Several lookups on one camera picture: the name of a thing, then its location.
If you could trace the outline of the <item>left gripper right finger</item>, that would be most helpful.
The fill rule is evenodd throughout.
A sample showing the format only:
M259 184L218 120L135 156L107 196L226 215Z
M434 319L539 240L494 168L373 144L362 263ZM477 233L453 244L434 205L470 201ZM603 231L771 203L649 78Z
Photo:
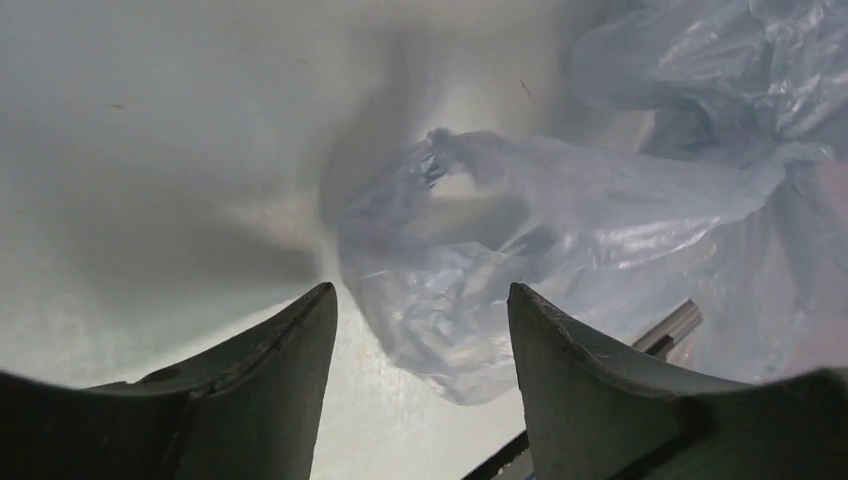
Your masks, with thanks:
M843 479L847 371L746 385L587 326L526 285L508 296L540 479Z

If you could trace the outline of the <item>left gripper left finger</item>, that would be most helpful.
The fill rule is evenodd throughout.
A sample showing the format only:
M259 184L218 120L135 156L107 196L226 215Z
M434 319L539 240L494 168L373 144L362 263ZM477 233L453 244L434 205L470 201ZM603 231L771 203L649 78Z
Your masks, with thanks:
M306 479L337 332L325 282L264 322L135 383L3 374L5 479Z

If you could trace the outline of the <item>light blue plastic trash bag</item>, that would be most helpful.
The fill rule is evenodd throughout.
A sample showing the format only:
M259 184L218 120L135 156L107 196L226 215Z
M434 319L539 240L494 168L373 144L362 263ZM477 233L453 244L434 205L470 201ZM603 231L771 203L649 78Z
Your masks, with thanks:
M847 5L630 1L573 46L574 95L650 113L638 152L432 131L340 221L386 354L460 404L516 382L521 282L632 343L686 301L673 360L767 381L847 361Z

